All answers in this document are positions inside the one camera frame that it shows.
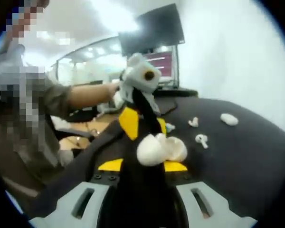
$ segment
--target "white wall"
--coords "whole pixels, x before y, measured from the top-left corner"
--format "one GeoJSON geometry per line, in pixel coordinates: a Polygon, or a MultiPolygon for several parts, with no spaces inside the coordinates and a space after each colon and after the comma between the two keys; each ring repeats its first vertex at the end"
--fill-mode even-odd
{"type": "Polygon", "coordinates": [[[180,0],[180,85],[232,101],[285,130],[285,40],[252,0],[180,0]]]}

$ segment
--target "wooden desk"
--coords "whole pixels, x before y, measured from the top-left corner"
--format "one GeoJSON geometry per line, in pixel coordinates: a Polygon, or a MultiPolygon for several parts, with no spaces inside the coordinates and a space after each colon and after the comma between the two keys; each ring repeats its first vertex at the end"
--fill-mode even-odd
{"type": "MultiPolygon", "coordinates": [[[[118,114],[105,114],[93,121],[85,123],[71,123],[71,126],[76,130],[84,132],[91,132],[93,129],[95,129],[101,133],[107,128],[110,122],[116,120],[117,118],[118,114]]],[[[86,148],[90,144],[88,139],[76,136],[62,139],[59,143],[62,150],[70,150],[72,148],[86,148]]]]}

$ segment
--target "yellow panel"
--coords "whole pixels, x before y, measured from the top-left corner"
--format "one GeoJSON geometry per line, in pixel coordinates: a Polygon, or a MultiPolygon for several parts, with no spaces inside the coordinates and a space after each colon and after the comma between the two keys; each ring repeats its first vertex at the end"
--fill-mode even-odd
{"type": "Polygon", "coordinates": [[[120,171],[120,167],[122,165],[123,159],[117,159],[113,161],[107,161],[101,166],[98,167],[98,170],[103,170],[103,171],[120,171]]]}
{"type": "Polygon", "coordinates": [[[129,107],[125,107],[118,119],[121,128],[128,137],[135,140],[138,136],[138,113],[129,107]]]}
{"type": "Polygon", "coordinates": [[[164,162],[165,171],[166,172],[179,172],[179,171],[187,171],[186,166],[173,161],[165,161],[164,162]]]}
{"type": "Polygon", "coordinates": [[[164,134],[164,135],[167,135],[167,132],[166,132],[166,122],[164,119],[161,119],[161,118],[157,118],[157,121],[160,123],[161,125],[161,132],[164,134]]]}

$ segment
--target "gray shirt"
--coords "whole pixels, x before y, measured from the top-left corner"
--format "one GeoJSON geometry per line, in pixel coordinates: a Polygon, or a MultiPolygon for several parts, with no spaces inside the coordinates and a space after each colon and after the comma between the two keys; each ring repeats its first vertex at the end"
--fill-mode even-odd
{"type": "Polygon", "coordinates": [[[36,196],[62,170],[59,142],[44,114],[66,118],[70,113],[70,87],[53,83],[38,67],[25,64],[23,51],[22,45],[11,45],[0,55],[0,74],[27,77],[13,105],[0,103],[0,174],[20,202],[36,196]]]}

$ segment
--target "television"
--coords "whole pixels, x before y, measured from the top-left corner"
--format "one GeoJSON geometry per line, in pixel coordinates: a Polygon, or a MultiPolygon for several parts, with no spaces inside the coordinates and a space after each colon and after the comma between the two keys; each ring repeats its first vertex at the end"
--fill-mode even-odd
{"type": "Polygon", "coordinates": [[[119,33],[123,56],[152,53],[154,48],[185,43],[175,4],[149,11],[135,21],[139,26],[138,30],[119,33]]]}

